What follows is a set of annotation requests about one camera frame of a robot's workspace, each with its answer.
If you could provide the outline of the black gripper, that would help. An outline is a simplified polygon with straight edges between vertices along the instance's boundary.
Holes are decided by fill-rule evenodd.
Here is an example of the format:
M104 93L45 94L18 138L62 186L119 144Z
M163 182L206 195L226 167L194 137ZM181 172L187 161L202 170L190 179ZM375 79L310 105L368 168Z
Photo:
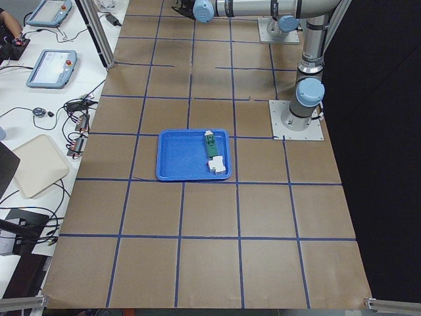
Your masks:
M176 1L176 5L172 9L182 16L193 16L193 7L195 0Z

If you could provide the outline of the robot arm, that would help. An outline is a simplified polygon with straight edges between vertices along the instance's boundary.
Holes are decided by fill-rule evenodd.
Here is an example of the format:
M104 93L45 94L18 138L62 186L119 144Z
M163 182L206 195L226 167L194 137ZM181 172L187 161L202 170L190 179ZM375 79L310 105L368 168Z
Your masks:
M294 131L308 128L314 109L324 97L321 83L324 69L324 45L332 12L323 1L271 1L270 14L280 32L293 29L300 18L305 18L304 44L297 64L294 95L289 107L281 114L285 127Z
M237 16L293 16L312 18L332 12L339 5L336 0L212 0L177 1L172 7L178 14L208 23L215 17Z

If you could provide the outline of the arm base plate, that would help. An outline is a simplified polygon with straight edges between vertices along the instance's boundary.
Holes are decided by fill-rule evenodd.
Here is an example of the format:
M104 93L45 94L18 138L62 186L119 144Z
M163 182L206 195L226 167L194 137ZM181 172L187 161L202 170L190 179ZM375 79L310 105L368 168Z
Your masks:
M270 119L274 140L323 141L320 119L316 110L308 118L295 117L289 108L288 100L270 100Z
M298 19L292 15L279 17L260 17L257 20L261 43L278 43L282 45L298 45Z

